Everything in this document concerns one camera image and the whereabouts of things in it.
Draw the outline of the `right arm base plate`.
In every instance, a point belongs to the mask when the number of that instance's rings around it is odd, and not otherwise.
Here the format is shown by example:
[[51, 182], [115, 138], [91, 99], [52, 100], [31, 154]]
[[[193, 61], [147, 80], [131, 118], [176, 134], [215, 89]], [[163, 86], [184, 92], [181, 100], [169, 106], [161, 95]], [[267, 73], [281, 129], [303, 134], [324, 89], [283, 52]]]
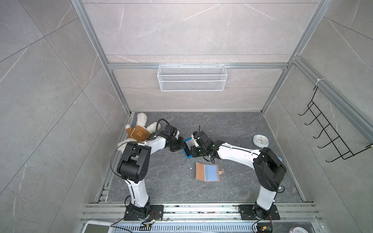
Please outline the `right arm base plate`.
[[276, 205], [272, 205], [269, 210], [261, 208], [257, 204], [241, 204], [238, 211], [242, 220], [280, 220], [280, 215]]

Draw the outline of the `tan leather card holder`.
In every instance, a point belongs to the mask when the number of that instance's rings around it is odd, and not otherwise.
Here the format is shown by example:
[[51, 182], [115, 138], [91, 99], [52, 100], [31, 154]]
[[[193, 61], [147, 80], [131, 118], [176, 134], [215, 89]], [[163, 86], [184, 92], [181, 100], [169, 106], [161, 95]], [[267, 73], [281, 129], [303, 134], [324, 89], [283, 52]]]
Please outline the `tan leather card holder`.
[[204, 165], [196, 162], [196, 179], [204, 182], [219, 182], [224, 169], [219, 170], [218, 165]]

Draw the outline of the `blue card box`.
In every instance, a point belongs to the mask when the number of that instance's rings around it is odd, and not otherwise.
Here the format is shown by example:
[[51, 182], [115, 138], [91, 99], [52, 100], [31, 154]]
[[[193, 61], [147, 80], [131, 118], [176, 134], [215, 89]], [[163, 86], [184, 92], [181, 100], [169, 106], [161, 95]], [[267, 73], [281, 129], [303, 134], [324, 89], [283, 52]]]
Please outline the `blue card box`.
[[193, 156], [192, 148], [189, 150], [184, 142], [184, 152], [187, 158], [191, 158]]

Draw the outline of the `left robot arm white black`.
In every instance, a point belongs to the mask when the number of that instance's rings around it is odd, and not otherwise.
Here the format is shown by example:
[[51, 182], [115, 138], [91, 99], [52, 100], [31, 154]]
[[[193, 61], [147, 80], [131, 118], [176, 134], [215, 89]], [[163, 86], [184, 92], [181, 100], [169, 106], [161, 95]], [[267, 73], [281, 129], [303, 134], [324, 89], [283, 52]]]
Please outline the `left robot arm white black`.
[[144, 181], [151, 154], [167, 147], [172, 152], [185, 147], [180, 132], [167, 120], [161, 118], [148, 126], [145, 126], [146, 122], [147, 115], [139, 113], [135, 128], [125, 125], [128, 138], [118, 143], [116, 149], [120, 151], [121, 158], [115, 175], [126, 181], [131, 195], [127, 209], [134, 211], [138, 218], [147, 217], [151, 211]]

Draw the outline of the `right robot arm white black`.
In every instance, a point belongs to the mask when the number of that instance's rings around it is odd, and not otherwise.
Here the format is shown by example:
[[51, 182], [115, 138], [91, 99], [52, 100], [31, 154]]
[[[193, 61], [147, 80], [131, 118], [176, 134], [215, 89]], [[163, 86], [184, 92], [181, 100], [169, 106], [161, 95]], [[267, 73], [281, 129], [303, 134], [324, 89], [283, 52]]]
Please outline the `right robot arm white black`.
[[254, 215], [256, 218], [266, 218], [270, 215], [287, 172], [286, 166], [271, 149], [264, 147], [252, 150], [221, 140], [214, 142], [203, 131], [193, 132], [191, 139], [194, 144], [191, 147], [193, 157], [203, 157], [211, 162], [215, 159], [230, 160], [252, 168], [261, 185], [253, 207]]

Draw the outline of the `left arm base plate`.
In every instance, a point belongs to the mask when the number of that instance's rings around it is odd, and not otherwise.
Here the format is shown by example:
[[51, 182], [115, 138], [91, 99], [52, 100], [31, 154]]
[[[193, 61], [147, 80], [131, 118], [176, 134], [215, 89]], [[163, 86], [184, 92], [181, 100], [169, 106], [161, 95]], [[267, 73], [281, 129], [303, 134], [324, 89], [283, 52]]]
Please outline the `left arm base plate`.
[[132, 204], [127, 206], [124, 221], [141, 220], [161, 220], [163, 218], [164, 206], [163, 205], [149, 205], [145, 207], [136, 207]]

